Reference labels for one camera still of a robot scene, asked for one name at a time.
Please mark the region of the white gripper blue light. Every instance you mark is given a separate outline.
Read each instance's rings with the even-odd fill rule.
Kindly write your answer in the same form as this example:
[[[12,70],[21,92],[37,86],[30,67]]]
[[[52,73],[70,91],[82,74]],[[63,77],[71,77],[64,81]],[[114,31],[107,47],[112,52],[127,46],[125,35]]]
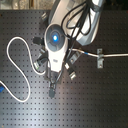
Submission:
[[[38,69],[43,63],[48,62],[52,71],[60,72],[68,49],[68,39],[64,36],[61,26],[50,24],[44,37],[34,37],[33,43],[43,47],[41,56],[34,62],[35,68]]]

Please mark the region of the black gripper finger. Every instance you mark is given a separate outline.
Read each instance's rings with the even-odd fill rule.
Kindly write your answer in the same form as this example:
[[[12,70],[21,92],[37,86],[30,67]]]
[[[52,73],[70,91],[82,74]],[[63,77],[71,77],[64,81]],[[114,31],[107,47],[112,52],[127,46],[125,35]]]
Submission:
[[[49,97],[50,97],[50,98],[53,97],[53,88],[52,88],[51,85],[49,86]]]
[[[54,83],[53,84],[53,94],[55,94],[56,93],[56,84]]]

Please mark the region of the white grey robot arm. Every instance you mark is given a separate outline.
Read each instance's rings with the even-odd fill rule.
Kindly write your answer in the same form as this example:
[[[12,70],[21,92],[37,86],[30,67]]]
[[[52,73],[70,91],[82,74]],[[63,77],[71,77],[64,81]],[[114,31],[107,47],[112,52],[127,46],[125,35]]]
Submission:
[[[73,79],[76,76],[72,65],[81,55],[81,51],[69,47],[70,42],[78,42],[85,46],[93,42],[104,0],[56,0],[48,16],[48,26],[43,38],[34,37],[33,42],[42,45],[41,56],[34,62],[38,69],[43,63],[52,72],[56,72],[56,80],[49,79],[49,96],[55,96],[56,84],[63,68],[68,70]]]

